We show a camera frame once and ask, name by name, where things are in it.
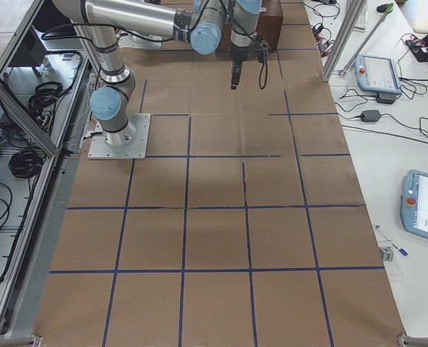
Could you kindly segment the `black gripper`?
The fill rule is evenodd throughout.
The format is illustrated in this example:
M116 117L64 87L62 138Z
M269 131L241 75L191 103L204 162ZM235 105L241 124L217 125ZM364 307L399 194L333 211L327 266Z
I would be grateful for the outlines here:
M231 89L236 90L239 86L242 72L242 62L249 60L252 52L252 45L237 46L231 44L229 48L229 56L232 62L231 69Z

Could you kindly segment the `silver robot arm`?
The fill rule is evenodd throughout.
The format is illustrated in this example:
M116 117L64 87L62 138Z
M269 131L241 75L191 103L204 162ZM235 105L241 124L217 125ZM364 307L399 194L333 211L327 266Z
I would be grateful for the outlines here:
M158 49L163 43L185 43L201 55L216 51L223 27L231 25L229 54L231 89L240 83L243 63L253 51L261 64L259 87L268 82L268 45L257 32L261 1L194 1L192 9L174 9L159 1L55 1L98 66L102 87L90 107L106 147L131 145L147 136L127 113L135 88L134 72L125 64L123 48Z

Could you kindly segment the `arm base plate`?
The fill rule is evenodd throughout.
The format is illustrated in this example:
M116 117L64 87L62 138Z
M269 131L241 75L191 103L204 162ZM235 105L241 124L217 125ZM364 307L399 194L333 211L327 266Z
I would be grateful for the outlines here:
M160 50L162 47L162 39L162 37L156 35L144 33L130 35L121 31L119 33L119 47L141 50Z
M127 127L117 133L106 132L98 121L87 157L91 160L145 159L150 121L150 113L129 115Z

